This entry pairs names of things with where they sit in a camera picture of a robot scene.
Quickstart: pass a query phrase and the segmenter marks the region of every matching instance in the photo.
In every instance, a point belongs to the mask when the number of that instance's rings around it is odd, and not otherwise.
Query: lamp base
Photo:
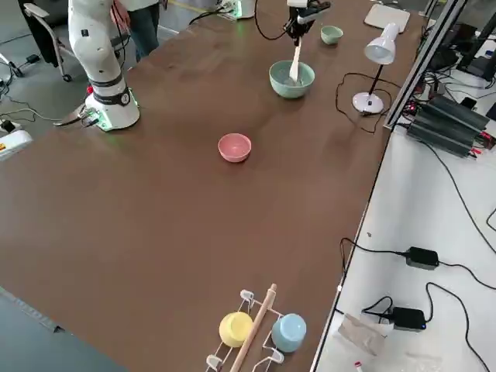
[[[378,114],[384,110],[384,103],[376,95],[369,95],[363,92],[355,94],[353,97],[353,107],[359,112]]]

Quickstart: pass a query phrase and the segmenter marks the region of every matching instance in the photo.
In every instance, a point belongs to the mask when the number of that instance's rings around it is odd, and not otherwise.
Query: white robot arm
[[[110,43],[112,0],[69,0],[69,40],[92,93],[85,115],[101,129],[126,128],[140,117]]]

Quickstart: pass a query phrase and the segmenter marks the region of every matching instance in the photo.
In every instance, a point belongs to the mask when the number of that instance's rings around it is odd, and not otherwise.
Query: table surface
[[[450,89],[461,90],[453,92],[458,102],[467,93],[476,97],[496,93],[496,88],[484,90],[464,86],[484,87],[487,82],[454,69],[451,78],[442,80],[453,83],[449,85]],[[485,115],[495,99],[496,94],[478,100],[476,111]],[[496,246],[496,234],[485,224],[496,207],[496,151],[485,150],[477,161],[437,152],[451,170],[478,226]],[[358,243],[372,250],[405,251],[410,246],[435,250],[440,260],[464,264],[480,280],[496,286],[496,257],[471,224],[449,175],[434,154],[407,137],[402,128],[396,129],[387,145]],[[355,250],[336,307],[356,317],[362,316],[368,322],[376,322],[374,317],[360,315],[360,310],[390,295],[395,305],[420,308],[428,317],[429,300],[425,292],[428,281],[442,285],[462,298],[470,317],[469,340],[493,370],[496,355],[491,344],[496,333],[493,311],[496,296],[464,269],[441,266],[432,272],[419,270],[406,266],[402,257]],[[435,312],[427,330],[419,334],[392,331],[384,352],[375,360],[336,333],[343,317],[334,312],[322,343],[317,372],[354,372],[353,364],[357,360],[363,361],[364,372],[410,371],[408,368],[415,363],[408,353],[434,357],[435,364],[442,366],[442,370],[484,371],[463,339],[466,323],[460,303],[437,288],[429,290]]]
[[[317,78],[303,99],[269,85],[269,66],[292,58],[287,37],[268,42],[253,20],[211,17],[128,73],[134,127],[54,130],[1,163],[2,287],[130,370],[204,370],[239,291],[262,299],[274,282],[275,307],[308,326],[284,368],[307,370],[341,275],[333,242],[356,232],[390,134],[367,134],[334,108],[346,72],[377,69],[363,55],[381,33],[363,24],[369,8],[336,2],[305,37],[301,60]],[[260,3],[266,33],[286,11]],[[344,30],[336,48],[320,41],[321,23]],[[405,79],[421,24],[411,17],[385,79]],[[346,80],[343,109],[368,87]],[[251,138],[246,163],[220,158],[229,132]],[[243,370],[259,357],[250,351]]]

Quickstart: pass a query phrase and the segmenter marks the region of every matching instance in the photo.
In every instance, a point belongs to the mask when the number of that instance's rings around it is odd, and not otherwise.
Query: white lamp
[[[378,114],[384,109],[384,103],[374,94],[374,89],[379,81],[382,67],[384,67],[385,64],[392,64],[394,61],[394,57],[396,56],[394,40],[399,32],[400,29],[396,23],[389,23],[381,36],[372,40],[365,47],[365,55],[367,58],[376,64],[380,64],[380,67],[370,90],[368,92],[357,93],[353,97],[353,107],[358,111]]]

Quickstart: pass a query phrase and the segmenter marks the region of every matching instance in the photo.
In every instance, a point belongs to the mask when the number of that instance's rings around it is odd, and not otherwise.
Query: yellow cup
[[[253,328],[253,320],[245,312],[232,312],[219,325],[219,335],[229,347],[241,347]]]

